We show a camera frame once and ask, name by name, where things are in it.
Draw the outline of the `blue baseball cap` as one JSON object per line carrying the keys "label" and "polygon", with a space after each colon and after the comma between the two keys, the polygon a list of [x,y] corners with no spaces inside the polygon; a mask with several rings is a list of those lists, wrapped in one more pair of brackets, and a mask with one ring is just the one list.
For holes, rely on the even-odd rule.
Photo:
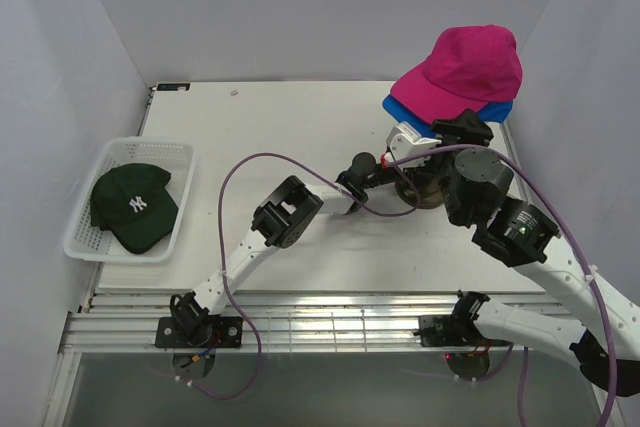
{"label": "blue baseball cap", "polygon": [[[421,120],[392,95],[387,95],[382,101],[382,108],[398,122],[406,121],[416,130],[428,130],[430,123]],[[483,122],[502,123],[513,108],[513,102],[488,103],[478,112],[478,118]]]}

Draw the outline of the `pink baseball cap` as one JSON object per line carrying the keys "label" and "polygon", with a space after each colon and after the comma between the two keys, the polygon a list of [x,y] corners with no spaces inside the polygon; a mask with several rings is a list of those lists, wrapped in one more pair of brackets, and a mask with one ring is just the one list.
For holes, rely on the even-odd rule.
{"label": "pink baseball cap", "polygon": [[426,123],[517,97],[523,69],[513,32],[499,25],[443,31],[424,61],[403,74],[390,95]]}

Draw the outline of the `dark brown mannequin stand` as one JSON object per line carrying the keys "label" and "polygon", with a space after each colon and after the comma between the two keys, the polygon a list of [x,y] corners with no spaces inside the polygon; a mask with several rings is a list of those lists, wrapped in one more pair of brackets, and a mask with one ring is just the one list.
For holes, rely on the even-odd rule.
{"label": "dark brown mannequin stand", "polygon": [[394,187],[407,205],[428,210],[444,204],[444,195],[435,173],[420,167],[404,169],[403,174],[395,180]]}

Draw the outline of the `dark green baseball cap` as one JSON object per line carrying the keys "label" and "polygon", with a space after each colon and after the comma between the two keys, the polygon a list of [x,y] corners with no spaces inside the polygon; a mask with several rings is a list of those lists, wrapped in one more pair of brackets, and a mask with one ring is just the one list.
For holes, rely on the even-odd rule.
{"label": "dark green baseball cap", "polygon": [[111,232],[126,251],[146,253],[174,229],[179,207],[167,191],[170,181],[170,172],[152,164],[110,169],[91,190],[91,225]]}

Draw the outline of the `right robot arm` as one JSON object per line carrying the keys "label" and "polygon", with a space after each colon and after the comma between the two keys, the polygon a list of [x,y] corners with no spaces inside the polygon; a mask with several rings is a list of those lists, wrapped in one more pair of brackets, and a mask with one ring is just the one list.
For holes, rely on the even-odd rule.
{"label": "right robot arm", "polygon": [[490,128],[466,110],[432,125],[446,153],[435,159],[448,220],[473,228],[481,251],[542,287],[571,314],[556,319],[478,292],[458,295],[434,326],[464,344],[503,340],[576,367],[619,397],[639,392],[639,308],[589,266],[547,213],[511,197],[514,171],[489,150]]}

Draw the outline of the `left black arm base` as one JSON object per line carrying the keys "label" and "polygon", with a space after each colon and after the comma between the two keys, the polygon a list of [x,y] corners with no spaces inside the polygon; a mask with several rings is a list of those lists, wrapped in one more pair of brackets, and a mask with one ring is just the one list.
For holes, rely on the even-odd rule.
{"label": "left black arm base", "polygon": [[166,349],[239,348],[244,321],[238,316],[208,316],[191,334],[172,317],[159,319],[154,346]]}

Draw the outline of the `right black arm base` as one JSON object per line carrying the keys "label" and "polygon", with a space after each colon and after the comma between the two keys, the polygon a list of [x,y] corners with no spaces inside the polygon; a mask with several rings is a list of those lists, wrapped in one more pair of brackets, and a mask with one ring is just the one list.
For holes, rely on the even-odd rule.
{"label": "right black arm base", "polygon": [[459,320],[453,315],[424,315],[418,318],[413,335],[422,347],[506,347],[509,342],[483,336],[472,321]]}

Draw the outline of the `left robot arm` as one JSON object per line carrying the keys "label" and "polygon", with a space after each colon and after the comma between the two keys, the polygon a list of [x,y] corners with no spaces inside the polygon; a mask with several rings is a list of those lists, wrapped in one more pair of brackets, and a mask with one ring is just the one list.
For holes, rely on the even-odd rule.
{"label": "left robot arm", "polygon": [[221,266],[187,293],[171,297],[162,339],[172,333],[179,347],[212,346],[222,333],[220,314],[233,293],[270,256],[293,246],[320,215],[348,215],[368,201],[367,190],[382,183],[385,167],[367,152],[357,154],[334,182],[311,184],[287,177],[254,210],[244,238]]}

